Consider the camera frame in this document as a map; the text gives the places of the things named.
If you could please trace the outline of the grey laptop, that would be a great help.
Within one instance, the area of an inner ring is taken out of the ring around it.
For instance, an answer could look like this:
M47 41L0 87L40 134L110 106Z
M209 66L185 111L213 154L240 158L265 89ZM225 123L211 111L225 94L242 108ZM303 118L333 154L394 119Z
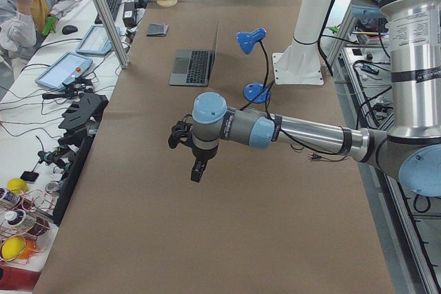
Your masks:
M207 87L216 59L219 22L209 50L177 50L168 84L171 86Z

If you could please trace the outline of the black keyboard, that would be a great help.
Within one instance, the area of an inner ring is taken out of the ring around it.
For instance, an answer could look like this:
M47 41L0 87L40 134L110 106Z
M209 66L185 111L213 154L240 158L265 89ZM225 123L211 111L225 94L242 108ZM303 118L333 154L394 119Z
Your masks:
M122 0L105 0L112 15L113 21L116 20Z

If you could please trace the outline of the blue desk lamp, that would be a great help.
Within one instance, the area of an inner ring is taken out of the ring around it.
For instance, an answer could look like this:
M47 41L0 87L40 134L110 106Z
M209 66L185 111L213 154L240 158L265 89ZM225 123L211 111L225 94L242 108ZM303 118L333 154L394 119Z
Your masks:
M266 35L267 31L264 28L236 33L236 41L244 54L251 54L255 48L263 51L261 59L257 55L251 55L247 62L248 83L243 88L243 96L248 103L263 104L270 97L269 56L263 44Z

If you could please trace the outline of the folded grey cloth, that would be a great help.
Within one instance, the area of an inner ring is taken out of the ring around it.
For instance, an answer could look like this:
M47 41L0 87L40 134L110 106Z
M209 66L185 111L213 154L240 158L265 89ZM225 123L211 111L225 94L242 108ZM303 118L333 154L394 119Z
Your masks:
M165 36L168 28L168 24L165 23L150 23L147 28L146 36Z

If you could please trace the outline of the yellow ball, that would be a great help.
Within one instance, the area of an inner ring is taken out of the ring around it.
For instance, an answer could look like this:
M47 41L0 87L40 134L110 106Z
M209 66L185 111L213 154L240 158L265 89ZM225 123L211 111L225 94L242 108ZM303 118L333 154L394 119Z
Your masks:
M25 238L21 236L10 237L1 246L1 257L4 260L24 260Z

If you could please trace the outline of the black slotted stand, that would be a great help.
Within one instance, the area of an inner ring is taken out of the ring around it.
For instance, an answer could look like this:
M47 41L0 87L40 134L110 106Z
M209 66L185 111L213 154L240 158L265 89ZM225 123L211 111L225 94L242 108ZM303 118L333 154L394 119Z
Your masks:
M100 122L108 103L109 100L105 95L85 93L78 101L72 102L61 115L63 121L58 128L64 129L67 134L73 134L75 131L85 129L91 118Z

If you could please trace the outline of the black computer mouse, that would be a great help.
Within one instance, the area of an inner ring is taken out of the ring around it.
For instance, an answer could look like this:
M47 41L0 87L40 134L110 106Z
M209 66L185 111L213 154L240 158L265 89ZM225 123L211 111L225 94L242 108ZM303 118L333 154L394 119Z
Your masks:
M62 34L63 35L69 35L77 32L79 29L75 25L65 25L62 28Z

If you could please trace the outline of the near blue teach pendant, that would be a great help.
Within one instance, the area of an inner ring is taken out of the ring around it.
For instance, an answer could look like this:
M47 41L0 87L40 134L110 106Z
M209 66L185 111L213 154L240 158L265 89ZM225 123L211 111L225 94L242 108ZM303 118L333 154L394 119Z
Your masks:
M66 52L48 67L34 82L50 90L62 90L89 70L92 59L75 52Z

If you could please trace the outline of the aluminium frame post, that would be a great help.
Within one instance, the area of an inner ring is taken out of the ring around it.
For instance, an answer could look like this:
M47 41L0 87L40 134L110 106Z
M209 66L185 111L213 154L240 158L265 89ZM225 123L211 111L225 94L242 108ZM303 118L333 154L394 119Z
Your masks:
M126 69L129 66L130 62L121 43L119 34L116 31L116 26L114 24L114 20L110 13L110 9L107 6L107 3L105 0L92 0L92 1L102 20L103 26L112 44L113 50L116 54L119 64L122 69Z

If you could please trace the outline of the far blue teach pendant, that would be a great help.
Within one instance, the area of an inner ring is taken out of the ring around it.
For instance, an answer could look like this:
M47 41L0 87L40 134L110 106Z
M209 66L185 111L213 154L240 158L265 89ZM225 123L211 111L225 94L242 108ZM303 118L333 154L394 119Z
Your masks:
M75 52L84 56L105 56L113 50L112 43L102 24L92 25Z

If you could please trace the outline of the person in grey jacket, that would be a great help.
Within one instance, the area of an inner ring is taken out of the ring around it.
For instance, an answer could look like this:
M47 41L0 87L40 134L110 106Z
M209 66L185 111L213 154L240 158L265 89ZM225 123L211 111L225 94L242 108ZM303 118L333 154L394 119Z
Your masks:
M1 0L1 51L29 61L75 0Z

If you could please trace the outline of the blue teach pendant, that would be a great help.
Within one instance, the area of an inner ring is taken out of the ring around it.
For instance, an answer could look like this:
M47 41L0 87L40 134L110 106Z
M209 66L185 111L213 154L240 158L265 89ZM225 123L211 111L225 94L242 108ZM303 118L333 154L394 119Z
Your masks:
M84 56L105 56L113 50L112 43L102 24L92 25L75 52Z
M89 70L92 59L75 52L66 52L48 67L34 82L50 90L62 90Z

